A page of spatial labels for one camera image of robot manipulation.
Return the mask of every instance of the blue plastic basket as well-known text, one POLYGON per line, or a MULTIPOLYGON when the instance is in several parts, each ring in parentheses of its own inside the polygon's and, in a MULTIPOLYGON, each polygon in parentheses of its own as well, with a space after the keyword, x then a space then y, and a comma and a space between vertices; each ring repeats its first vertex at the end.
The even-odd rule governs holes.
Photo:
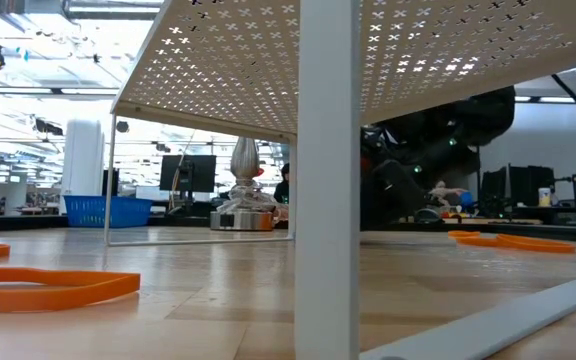
MULTIPOLYGON (((64 196, 68 224, 72 227, 104 227, 105 196, 64 196)), ((113 196, 110 207, 110 227, 144 226, 150 216, 151 200, 113 196)))

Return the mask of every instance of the ceiling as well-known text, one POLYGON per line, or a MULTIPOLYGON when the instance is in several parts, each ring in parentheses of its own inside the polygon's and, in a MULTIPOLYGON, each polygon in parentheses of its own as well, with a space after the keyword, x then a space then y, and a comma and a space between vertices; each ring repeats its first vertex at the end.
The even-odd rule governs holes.
MULTIPOLYGON (((25 0, 27 9, 44 2, 54 1, 25 0)), ((30 181, 44 186, 60 181, 64 138, 37 132, 33 128, 37 118, 64 130, 71 119, 99 119, 109 130, 113 95, 127 78, 162 1, 64 3, 64 9, 50 11, 0 12, 0 46, 5 57, 0 68, 0 181, 7 181, 1 174, 10 171, 29 172, 30 181)), ((561 77, 576 92, 576 71, 561 77)), ((519 84, 517 92, 518 96, 566 95, 550 78, 519 84)), ((153 143, 165 143, 171 154, 177 154, 192 138, 188 153, 217 155, 217 182, 232 185, 229 162, 236 137, 127 121, 130 131, 118 134, 115 154, 122 182, 157 185, 165 153, 153 143)), ((261 182, 279 181, 279 168, 288 157, 286 147, 264 143, 259 149, 265 162, 261 182)))

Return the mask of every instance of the white table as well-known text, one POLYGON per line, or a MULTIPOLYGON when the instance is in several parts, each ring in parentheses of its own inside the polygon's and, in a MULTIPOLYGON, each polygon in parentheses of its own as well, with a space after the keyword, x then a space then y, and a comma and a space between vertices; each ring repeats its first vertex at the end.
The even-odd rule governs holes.
MULTIPOLYGON (((572 0, 168 0, 113 128, 290 143, 297 358, 356 360, 360 124, 573 66, 572 0)), ((576 280, 361 359, 481 359, 575 310, 576 280)))

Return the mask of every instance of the white wall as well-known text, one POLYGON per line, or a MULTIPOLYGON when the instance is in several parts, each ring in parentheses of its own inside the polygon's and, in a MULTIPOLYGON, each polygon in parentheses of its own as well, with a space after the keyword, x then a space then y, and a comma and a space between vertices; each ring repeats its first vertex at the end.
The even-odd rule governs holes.
MULTIPOLYGON (((576 173, 576 105, 517 104, 512 127, 481 148, 481 163, 482 176, 508 163, 550 167, 555 177, 576 173)), ((469 176, 468 184, 475 195, 475 174, 469 176)), ((556 186, 559 199, 573 198, 570 183, 556 186)))

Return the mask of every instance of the wooden floor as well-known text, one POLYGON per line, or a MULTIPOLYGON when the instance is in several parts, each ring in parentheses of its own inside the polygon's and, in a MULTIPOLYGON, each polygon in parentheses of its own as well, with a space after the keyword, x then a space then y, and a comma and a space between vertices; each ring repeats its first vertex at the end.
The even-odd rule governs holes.
MULTIPOLYGON (((123 241, 233 236, 254 235, 113 233, 123 241)), ((361 250, 364 350, 576 278, 576 255, 461 247, 434 233, 364 238, 372 240, 361 250)), ((62 229, 0 233, 0 242, 12 245, 0 266, 142 274, 141 292, 114 302, 0 314, 0 359, 294 359, 292 243, 106 249, 100 231, 62 229)), ((576 360, 576 314, 493 358, 576 360)))

